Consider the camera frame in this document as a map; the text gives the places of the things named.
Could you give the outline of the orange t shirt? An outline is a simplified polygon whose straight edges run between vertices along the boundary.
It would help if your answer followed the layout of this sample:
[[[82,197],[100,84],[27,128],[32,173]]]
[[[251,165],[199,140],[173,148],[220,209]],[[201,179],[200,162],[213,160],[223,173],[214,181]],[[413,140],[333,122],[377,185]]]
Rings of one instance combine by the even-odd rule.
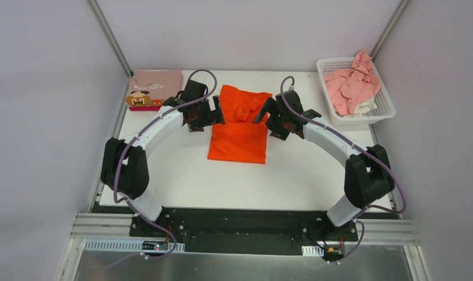
[[[264,164],[268,129],[267,117],[255,124],[253,120],[272,94],[249,92],[231,85],[223,85],[220,104],[225,124],[212,127],[209,160]]]

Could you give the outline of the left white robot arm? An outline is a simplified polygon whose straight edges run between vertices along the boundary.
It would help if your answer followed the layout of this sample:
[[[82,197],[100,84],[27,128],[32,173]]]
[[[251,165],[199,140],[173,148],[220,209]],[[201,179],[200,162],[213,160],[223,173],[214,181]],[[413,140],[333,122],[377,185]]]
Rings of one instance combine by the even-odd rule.
[[[110,138],[104,149],[100,180],[113,192],[113,199],[125,201],[146,218],[144,228],[153,237],[166,232],[160,217],[162,205],[147,194],[150,182],[148,158],[173,132],[187,126],[189,132],[224,124],[220,98],[207,85],[188,80],[185,88],[168,98],[142,129],[123,139]]]

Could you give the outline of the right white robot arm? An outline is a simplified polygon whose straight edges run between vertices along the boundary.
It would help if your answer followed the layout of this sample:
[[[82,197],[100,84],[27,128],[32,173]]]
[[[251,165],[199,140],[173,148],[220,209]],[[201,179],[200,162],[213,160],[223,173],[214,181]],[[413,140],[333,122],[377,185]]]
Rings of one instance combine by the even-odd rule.
[[[317,111],[303,109],[294,90],[268,98],[253,122],[260,123],[265,115],[273,137],[285,141],[291,133],[296,134],[322,148],[345,169],[344,193],[321,218],[323,237],[337,239],[350,221],[395,188],[384,147],[357,145]]]

